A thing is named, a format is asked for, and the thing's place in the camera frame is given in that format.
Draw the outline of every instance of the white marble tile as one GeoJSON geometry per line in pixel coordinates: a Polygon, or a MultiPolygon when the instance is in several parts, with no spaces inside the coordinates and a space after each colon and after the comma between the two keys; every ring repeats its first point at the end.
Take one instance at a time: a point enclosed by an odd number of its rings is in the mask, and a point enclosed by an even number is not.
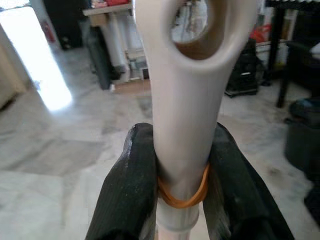
{"type": "MultiPolygon", "coordinates": [[[[85,50],[58,51],[55,58],[73,97],[69,107],[50,112],[31,89],[0,112],[0,239],[84,239],[129,129],[152,123],[150,94],[100,90],[85,50]]],[[[303,203],[311,183],[284,157],[288,111],[274,107],[279,87],[224,96],[218,120],[265,181],[295,238],[318,240],[303,203]]],[[[292,84],[287,106],[308,94],[292,84]]],[[[208,239],[203,210],[191,239],[208,239]]]]}
{"type": "Polygon", "coordinates": [[[64,175],[95,164],[103,144],[15,137],[0,146],[0,169],[64,175]]]}
{"type": "Polygon", "coordinates": [[[62,222],[60,177],[0,173],[0,239],[58,239],[62,222]]]}

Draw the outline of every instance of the red object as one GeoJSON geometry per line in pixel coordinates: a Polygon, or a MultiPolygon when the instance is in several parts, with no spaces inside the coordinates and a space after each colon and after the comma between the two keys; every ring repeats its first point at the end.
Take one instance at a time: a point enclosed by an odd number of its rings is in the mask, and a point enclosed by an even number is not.
{"type": "Polygon", "coordinates": [[[54,36],[53,32],[51,31],[50,26],[47,23],[47,21],[43,20],[40,25],[41,25],[42,31],[44,32],[46,40],[49,43],[54,43],[56,41],[55,36],[54,36]]]}
{"type": "Polygon", "coordinates": [[[106,0],[108,3],[108,6],[115,6],[115,5],[121,5],[121,4],[128,4],[129,0],[106,0]]]}
{"type": "Polygon", "coordinates": [[[257,43],[268,41],[268,35],[271,31],[271,24],[257,27],[250,35],[251,39],[255,39],[257,43]]]}

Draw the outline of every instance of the red fire extinguisher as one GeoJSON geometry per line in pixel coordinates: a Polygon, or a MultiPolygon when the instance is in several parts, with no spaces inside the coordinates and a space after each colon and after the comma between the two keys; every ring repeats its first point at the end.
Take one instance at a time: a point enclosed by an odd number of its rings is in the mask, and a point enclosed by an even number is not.
{"type": "Polygon", "coordinates": [[[49,43],[54,43],[56,41],[55,36],[54,36],[53,32],[51,31],[48,22],[46,20],[43,20],[40,25],[41,25],[42,31],[44,32],[46,40],[49,43]]]}

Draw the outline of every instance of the pipe hole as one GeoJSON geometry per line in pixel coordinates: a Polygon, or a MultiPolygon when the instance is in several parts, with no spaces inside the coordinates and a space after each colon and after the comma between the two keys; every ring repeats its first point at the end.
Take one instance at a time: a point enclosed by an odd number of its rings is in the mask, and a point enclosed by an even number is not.
{"type": "Polygon", "coordinates": [[[194,60],[210,58],[224,38],[226,0],[185,0],[171,28],[176,48],[194,60]]]}

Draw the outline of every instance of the black container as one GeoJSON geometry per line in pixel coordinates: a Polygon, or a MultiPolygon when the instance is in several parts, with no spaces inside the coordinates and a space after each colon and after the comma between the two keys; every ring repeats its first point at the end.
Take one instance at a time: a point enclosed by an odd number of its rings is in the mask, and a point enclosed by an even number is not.
{"type": "Polygon", "coordinates": [[[303,99],[290,106],[292,118],[285,157],[310,180],[320,174],[320,99],[303,99]]]}

